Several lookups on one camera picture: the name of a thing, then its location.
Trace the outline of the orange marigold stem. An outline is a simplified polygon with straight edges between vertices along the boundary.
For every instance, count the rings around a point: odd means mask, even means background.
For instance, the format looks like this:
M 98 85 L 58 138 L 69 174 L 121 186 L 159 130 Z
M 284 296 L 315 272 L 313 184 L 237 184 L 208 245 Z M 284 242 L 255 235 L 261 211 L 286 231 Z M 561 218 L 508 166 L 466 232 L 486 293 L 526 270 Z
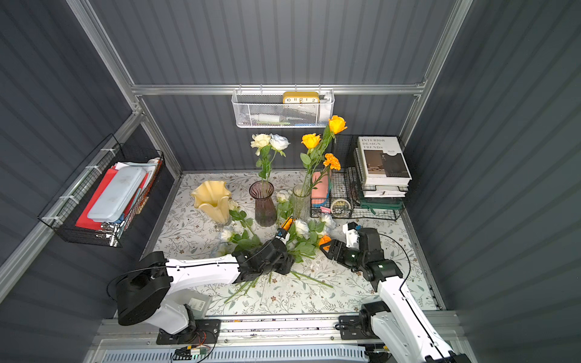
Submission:
M 340 171 L 341 164 L 337 157 L 332 153 L 325 154 L 325 159 L 323 160 L 323 170 L 320 172 L 314 172 L 311 181 L 311 191 L 321 191 L 325 195 L 328 193 L 328 180 L 331 177 L 332 171 Z

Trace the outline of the cream white rose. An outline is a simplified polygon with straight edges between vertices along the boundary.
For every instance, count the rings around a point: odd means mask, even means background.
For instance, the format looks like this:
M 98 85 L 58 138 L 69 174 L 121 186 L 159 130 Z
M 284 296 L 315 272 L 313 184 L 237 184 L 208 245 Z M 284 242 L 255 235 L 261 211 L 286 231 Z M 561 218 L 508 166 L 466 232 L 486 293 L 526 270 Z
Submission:
M 252 135 L 251 148 L 255 150 L 255 154 L 258 157 L 256 162 L 256 168 L 260 168 L 258 176 L 265 182 L 269 180 L 270 170 L 271 170 L 271 135 L 268 134 L 255 134 Z

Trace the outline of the yellow orange rose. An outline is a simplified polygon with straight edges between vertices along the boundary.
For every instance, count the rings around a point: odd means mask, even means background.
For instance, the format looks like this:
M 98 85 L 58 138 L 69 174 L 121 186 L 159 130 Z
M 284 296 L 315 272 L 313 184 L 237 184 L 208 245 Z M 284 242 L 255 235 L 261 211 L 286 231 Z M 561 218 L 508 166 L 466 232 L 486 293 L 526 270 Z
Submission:
M 345 130 L 347 130 L 347 126 L 346 126 L 346 121 L 343 117 L 334 115 L 328 121 L 328 124 L 325 127 L 325 130 L 323 131 L 322 135 L 320 135 L 322 137 L 322 141 L 320 143 L 320 148 L 321 148 L 320 149 L 320 155 L 321 155 L 321 163 L 320 164 L 323 165 L 323 160 L 325 159 L 325 154 L 330 153 L 327 151 L 327 149 L 329 148 L 331 142 L 334 142 L 336 139 L 336 136 Z

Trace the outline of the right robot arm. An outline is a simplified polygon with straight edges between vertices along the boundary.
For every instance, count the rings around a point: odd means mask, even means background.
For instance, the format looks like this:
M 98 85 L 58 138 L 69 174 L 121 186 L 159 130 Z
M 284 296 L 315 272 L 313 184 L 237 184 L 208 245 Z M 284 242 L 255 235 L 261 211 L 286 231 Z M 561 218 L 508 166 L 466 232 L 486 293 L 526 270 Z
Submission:
M 335 329 L 341 339 L 379 339 L 397 362 L 469 362 L 440 336 L 417 304 L 407 277 L 385 257 L 378 230 L 350 222 L 343 233 L 346 241 L 324 236 L 320 251 L 351 272 L 360 272 L 379 299 L 363 303 L 356 318 L 339 317 Z

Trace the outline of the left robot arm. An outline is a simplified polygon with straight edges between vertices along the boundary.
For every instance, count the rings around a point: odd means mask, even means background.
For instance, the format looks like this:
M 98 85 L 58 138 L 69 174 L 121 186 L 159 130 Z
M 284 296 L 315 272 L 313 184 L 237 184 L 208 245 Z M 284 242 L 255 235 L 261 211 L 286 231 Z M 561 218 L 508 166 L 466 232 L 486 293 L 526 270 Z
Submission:
M 279 237 L 223 257 L 202 260 L 168 259 L 157 251 L 136 269 L 115 278 L 117 322 L 121 326 L 146 323 L 176 335 L 193 327 L 194 318 L 179 295 L 208 284 L 252 282 L 272 272 L 287 275 L 295 258 Z

